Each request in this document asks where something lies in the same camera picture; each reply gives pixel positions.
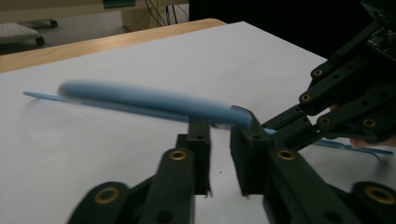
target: dark background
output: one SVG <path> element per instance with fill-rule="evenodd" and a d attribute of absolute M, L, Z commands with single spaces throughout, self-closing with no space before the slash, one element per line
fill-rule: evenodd
<path fill-rule="evenodd" d="M 245 21 L 328 58 L 373 19 L 360 0 L 191 0 L 190 20 Z"/>

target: white tabletop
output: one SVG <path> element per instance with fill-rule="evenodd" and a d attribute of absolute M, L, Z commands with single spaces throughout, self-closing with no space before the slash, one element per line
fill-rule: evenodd
<path fill-rule="evenodd" d="M 325 60 L 238 22 L 0 75 L 0 223 L 66 223 L 93 187 L 133 187 L 155 174 L 187 124 L 84 105 L 35 100 L 75 78 L 147 86 L 239 105 L 265 122 L 298 103 Z M 262 196 L 241 197 L 230 133 L 211 130 L 214 197 L 196 197 L 195 223 L 267 223 Z M 307 147 L 304 157 L 337 188 L 396 186 L 396 160 Z"/>

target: brass screw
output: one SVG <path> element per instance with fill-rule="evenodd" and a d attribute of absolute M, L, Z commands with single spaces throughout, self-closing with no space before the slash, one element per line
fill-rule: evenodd
<path fill-rule="evenodd" d="M 95 195 L 95 202 L 99 204 L 107 204 L 116 201 L 120 197 L 120 190 L 114 187 L 108 187 L 105 189 L 101 189 Z"/>
<path fill-rule="evenodd" d="M 374 201 L 378 203 L 383 203 L 383 204 L 396 204 L 396 198 L 395 195 L 391 194 L 387 190 L 374 187 L 374 186 L 368 186 L 364 192 L 366 195 L 373 199 Z"/>
<path fill-rule="evenodd" d="M 315 77 L 320 77 L 321 75 L 323 75 L 323 72 L 321 70 L 315 70 L 314 71 L 314 76 Z"/>
<path fill-rule="evenodd" d="M 181 150 L 173 151 L 169 157 L 174 161 L 182 161 L 187 158 L 187 153 Z"/>
<path fill-rule="evenodd" d="M 280 159 L 285 160 L 285 161 L 292 161 L 292 160 L 296 159 L 296 153 L 289 149 L 280 150 L 276 153 L 276 155 Z"/>
<path fill-rule="evenodd" d="M 321 118 L 320 123 L 323 125 L 328 125 L 330 123 L 330 119 L 327 117 Z"/>
<path fill-rule="evenodd" d="M 301 96 L 301 99 L 303 99 L 303 101 L 309 101 L 311 99 L 311 96 L 305 93 Z"/>
<path fill-rule="evenodd" d="M 367 128 L 374 128 L 375 127 L 375 120 L 373 120 L 373 119 L 365 119 L 363 121 L 363 125 L 366 126 Z"/>

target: wooden table edge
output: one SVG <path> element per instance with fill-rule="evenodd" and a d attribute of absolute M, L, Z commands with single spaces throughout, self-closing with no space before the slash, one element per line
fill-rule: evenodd
<path fill-rule="evenodd" d="M 113 35 L 50 48 L 34 49 L 19 53 L 2 55 L 0 56 L 0 73 L 36 66 L 43 63 L 53 63 L 60 60 L 79 57 L 104 50 L 140 44 L 168 36 L 182 35 L 189 32 L 199 31 L 225 24 L 225 22 L 216 19 L 189 21 L 143 31 L 131 32 L 128 34 Z"/>

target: black cable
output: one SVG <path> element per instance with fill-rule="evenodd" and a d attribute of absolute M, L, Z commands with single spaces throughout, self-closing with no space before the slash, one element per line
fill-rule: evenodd
<path fill-rule="evenodd" d="M 160 25 L 160 26 L 161 26 L 160 22 L 157 20 L 157 18 L 154 17 L 154 15 L 152 15 L 151 10 L 149 9 L 148 0 L 146 0 L 146 6 L 148 7 L 148 12 L 149 12 L 149 14 L 151 15 L 152 19 L 154 19 L 154 20 L 157 22 L 157 25 Z"/>
<path fill-rule="evenodd" d="M 177 16 L 176 16 L 176 12 L 175 12 L 175 5 L 172 5 L 172 9 L 174 10 L 175 23 L 177 24 Z"/>
<path fill-rule="evenodd" d="M 183 8 L 181 8 L 181 6 L 177 5 L 177 7 L 180 8 L 180 10 L 182 10 L 182 11 L 184 12 L 184 14 L 186 14 L 187 20 L 189 21 L 189 20 L 190 20 L 190 17 L 189 17 L 189 15 L 187 14 L 187 12 L 186 12 Z"/>
<path fill-rule="evenodd" d="M 163 17 L 161 16 L 161 13 L 158 11 L 158 8 L 156 8 L 154 6 L 154 4 L 151 2 L 151 0 L 149 0 L 149 2 L 151 3 L 152 7 L 155 8 L 155 11 L 157 12 L 157 15 L 160 16 L 161 21 L 163 21 L 163 24 L 166 25 L 166 22 L 163 20 Z"/>
<path fill-rule="evenodd" d="M 165 11 L 166 11 L 166 21 L 168 22 L 168 25 L 170 25 L 171 18 L 169 17 L 169 7 L 168 6 L 165 7 Z"/>

